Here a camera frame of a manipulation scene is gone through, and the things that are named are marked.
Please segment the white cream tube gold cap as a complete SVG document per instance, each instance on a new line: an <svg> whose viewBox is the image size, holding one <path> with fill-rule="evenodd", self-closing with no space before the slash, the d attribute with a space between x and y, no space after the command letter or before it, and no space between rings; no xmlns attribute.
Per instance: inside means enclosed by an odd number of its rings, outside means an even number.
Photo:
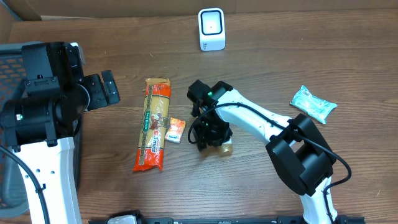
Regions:
<svg viewBox="0 0 398 224"><path fill-rule="evenodd" d="M207 148L203 149L201 151L201 156L228 157L232 155L232 153L233 153L233 141L232 138L230 138L220 146L208 146Z"/></svg>

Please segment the small orange snack packet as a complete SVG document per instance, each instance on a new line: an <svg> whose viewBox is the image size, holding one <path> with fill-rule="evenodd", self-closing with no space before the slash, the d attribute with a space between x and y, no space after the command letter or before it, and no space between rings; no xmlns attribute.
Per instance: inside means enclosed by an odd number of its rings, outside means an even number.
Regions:
<svg viewBox="0 0 398 224"><path fill-rule="evenodd" d="M185 127L186 121L177 118L171 118L169 123L169 129L165 134L165 140L174 143L180 143Z"/></svg>

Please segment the orange spaghetti pack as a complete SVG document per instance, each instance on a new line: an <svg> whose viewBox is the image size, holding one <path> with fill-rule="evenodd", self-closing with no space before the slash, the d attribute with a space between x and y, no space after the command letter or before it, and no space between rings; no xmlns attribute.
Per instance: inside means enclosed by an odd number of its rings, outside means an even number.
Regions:
<svg viewBox="0 0 398 224"><path fill-rule="evenodd" d="M141 131L134 172L158 168L164 163L165 134L169 122L171 82L168 78L146 79Z"/></svg>

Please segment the teal wet wipes pack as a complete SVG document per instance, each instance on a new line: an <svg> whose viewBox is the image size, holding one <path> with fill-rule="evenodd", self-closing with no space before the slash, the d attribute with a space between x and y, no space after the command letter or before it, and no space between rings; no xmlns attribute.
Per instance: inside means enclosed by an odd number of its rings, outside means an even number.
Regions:
<svg viewBox="0 0 398 224"><path fill-rule="evenodd" d="M302 85L290 104L308 114L321 124L326 124L328 115L338 106L336 103L318 98Z"/></svg>

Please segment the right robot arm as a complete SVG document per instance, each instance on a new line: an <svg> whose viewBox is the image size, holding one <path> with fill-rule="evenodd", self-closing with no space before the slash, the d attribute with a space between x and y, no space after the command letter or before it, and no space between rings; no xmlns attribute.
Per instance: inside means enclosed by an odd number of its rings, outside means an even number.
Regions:
<svg viewBox="0 0 398 224"><path fill-rule="evenodd" d="M232 143L231 124L263 142L277 175L297 195L306 223L335 223L331 176L336 157L314 122L304 114L295 118L268 111L247 100L231 85L213 87L197 80L187 92L194 122L188 141L199 151Z"/></svg>

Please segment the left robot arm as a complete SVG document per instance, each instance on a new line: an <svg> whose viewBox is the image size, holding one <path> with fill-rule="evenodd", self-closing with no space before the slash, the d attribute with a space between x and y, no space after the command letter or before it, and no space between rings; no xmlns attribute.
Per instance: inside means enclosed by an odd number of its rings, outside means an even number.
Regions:
<svg viewBox="0 0 398 224"><path fill-rule="evenodd" d="M113 73L85 75L73 42L3 44L1 58L25 73L18 99L1 112L1 150L19 166L32 223L81 223L75 179L75 137L86 111L119 103Z"/></svg>

